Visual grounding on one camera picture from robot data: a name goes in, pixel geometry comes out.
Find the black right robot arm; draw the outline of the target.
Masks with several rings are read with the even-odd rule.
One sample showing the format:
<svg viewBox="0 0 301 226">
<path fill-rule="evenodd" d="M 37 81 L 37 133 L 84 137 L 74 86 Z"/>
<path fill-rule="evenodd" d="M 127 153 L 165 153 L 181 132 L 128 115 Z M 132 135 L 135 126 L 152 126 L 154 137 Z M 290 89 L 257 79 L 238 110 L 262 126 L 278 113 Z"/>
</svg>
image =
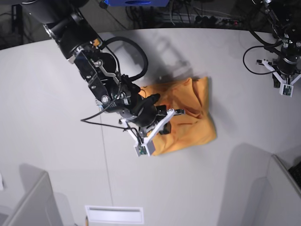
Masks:
<svg viewBox="0 0 301 226">
<path fill-rule="evenodd" d="M 172 131 L 167 118 L 169 109 L 157 105 L 160 94 L 142 97 L 135 83 L 148 70 L 149 61 L 143 49 L 131 39 L 113 37 L 103 40 L 82 15 L 84 0 L 25 0 L 21 5 L 44 26 L 64 57 L 75 64 L 88 88 L 100 102 L 101 111 L 119 113 L 126 123 L 133 123 L 138 144 L 150 135 L 167 135 Z M 123 41 L 141 55 L 142 71 L 135 76 L 121 73 L 120 63 L 109 44 Z"/>
</svg>

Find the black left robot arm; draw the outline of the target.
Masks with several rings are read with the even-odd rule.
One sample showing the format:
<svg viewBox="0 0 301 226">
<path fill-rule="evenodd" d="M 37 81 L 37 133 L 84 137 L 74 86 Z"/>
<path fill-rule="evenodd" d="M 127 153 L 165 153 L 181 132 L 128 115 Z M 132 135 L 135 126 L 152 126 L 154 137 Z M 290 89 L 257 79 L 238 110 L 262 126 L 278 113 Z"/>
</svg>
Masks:
<svg viewBox="0 0 301 226">
<path fill-rule="evenodd" d="M 293 18 L 297 9 L 285 0 L 254 0 L 254 8 L 247 14 L 246 26 L 248 31 L 259 41 L 260 46 L 253 46 L 243 55 L 245 63 L 246 53 L 255 48 L 263 48 L 277 55 L 272 61 L 263 59 L 256 63 L 268 69 L 267 73 L 256 73 L 246 67 L 255 75 L 272 75 L 274 87 L 285 96 L 292 96 L 294 84 L 301 79 L 301 70 L 298 64 L 301 62 L 301 25 Z M 264 41 L 251 27 L 251 17 L 263 10 L 272 28 L 272 35 L 276 39 L 274 43 Z"/>
</svg>

